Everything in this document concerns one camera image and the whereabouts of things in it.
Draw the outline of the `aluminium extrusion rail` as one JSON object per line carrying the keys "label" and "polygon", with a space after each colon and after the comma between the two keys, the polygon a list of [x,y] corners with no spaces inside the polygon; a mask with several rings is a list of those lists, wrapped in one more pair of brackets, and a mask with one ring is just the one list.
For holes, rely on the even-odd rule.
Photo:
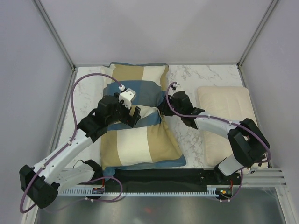
{"label": "aluminium extrusion rail", "polygon": [[286,180],[279,168],[265,168],[256,170],[243,177],[243,187],[286,187]]}

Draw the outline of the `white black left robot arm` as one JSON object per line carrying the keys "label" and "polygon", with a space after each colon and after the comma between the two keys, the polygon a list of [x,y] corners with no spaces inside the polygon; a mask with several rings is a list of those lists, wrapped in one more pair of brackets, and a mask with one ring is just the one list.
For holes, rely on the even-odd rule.
{"label": "white black left robot arm", "polygon": [[130,127],[136,125],[141,116],[139,107],[130,115],[134,98],[135,93],[130,90],[104,96],[97,108],[75,124],[74,134],[66,143],[34,166],[24,165],[19,171],[23,197],[29,197],[35,206],[44,209],[56,199],[67,183],[71,186],[88,181],[92,184],[99,183],[102,172],[98,170],[100,167],[94,161],[84,162],[66,177],[58,175],[75,156],[107,133],[110,125],[117,122]]}

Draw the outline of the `aluminium frame post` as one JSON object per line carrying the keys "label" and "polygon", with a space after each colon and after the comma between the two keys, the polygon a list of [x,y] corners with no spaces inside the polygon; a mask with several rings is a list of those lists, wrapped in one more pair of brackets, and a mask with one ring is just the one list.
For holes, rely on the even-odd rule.
{"label": "aluminium frame post", "polygon": [[248,54],[250,53],[252,47],[254,46],[255,42],[257,41],[258,37],[260,36],[261,32],[263,31],[266,23],[270,19],[272,13],[276,9],[277,5],[279,4],[280,0],[271,0],[268,7],[266,8],[257,28],[255,29],[252,37],[250,38],[244,52],[242,53],[237,65],[238,69],[241,69],[242,65],[244,64]]}
{"label": "aluminium frame post", "polygon": [[41,0],[32,0],[33,4],[38,10],[38,13],[40,14],[42,20],[44,21],[45,25],[47,26],[47,29],[49,30],[50,34],[54,38],[58,48],[60,49],[61,53],[63,54],[65,60],[67,61],[69,67],[72,71],[76,69],[76,65],[73,62],[69,52],[67,51],[62,39],[60,38],[57,29],[55,28],[49,14],[47,13],[43,3]]}

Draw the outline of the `aluminium left frame post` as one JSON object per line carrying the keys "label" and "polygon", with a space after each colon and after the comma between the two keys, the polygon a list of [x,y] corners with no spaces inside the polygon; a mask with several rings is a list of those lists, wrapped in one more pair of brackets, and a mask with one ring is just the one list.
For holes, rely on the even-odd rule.
{"label": "aluminium left frame post", "polygon": [[76,65],[73,62],[69,52],[67,51],[62,39],[60,38],[57,29],[55,28],[49,14],[47,13],[43,3],[41,0],[32,0],[33,4],[38,10],[38,13],[40,14],[42,20],[44,21],[45,25],[47,26],[47,29],[49,30],[50,34],[54,38],[58,48],[60,49],[61,53],[63,54],[65,60],[67,61],[69,67],[72,71],[76,69]]}

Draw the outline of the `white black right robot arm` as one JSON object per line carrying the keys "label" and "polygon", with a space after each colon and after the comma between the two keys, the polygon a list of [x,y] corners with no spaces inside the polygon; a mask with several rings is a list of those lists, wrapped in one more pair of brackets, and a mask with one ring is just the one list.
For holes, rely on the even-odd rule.
{"label": "white black right robot arm", "polygon": [[246,88],[200,87],[197,102],[193,106],[184,91],[177,91],[166,95],[159,109],[203,133],[206,161],[217,183],[225,184],[240,169],[267,167],[270,145],[256,124]]}

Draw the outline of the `aluminium right frame post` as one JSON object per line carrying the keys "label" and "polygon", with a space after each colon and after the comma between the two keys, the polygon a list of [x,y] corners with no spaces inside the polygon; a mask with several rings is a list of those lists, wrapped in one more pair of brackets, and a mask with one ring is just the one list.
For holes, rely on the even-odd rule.
{"label": "aluminium right frame post", "polygon": [[268,7],[266,8],[257,28],[255,29],[252,37],[250,38],[244,52],[242,53],[237,65],[238,69],[241,69],[242,65],[244,64],[248,54],[250,53],[252,47],[254,46],[255,42],[257,41],[258,37],[260,36],[261,32],[263,31],[266,23],[270,19],[272,13],[276,9],[277,5],[279,4],[280,0],[271,0]]}

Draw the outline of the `blue beige checkered pillowcase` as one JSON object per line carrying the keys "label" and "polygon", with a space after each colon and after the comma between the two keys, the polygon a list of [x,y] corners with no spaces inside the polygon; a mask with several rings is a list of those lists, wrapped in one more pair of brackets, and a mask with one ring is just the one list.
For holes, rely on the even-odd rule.
{"label": "blue beige checkered pillowcase", "polygon": [[158,110],[165,97],[169,66],[164,63],[110,63],[100,71],[134,90],[136,98],[132,109],[141,109],[141,118],[135,127],[118,122],[109,126],[101,137],[100,160],[104,176],[115,175],[118,168],[142,170],[186,165],[177,140]]}

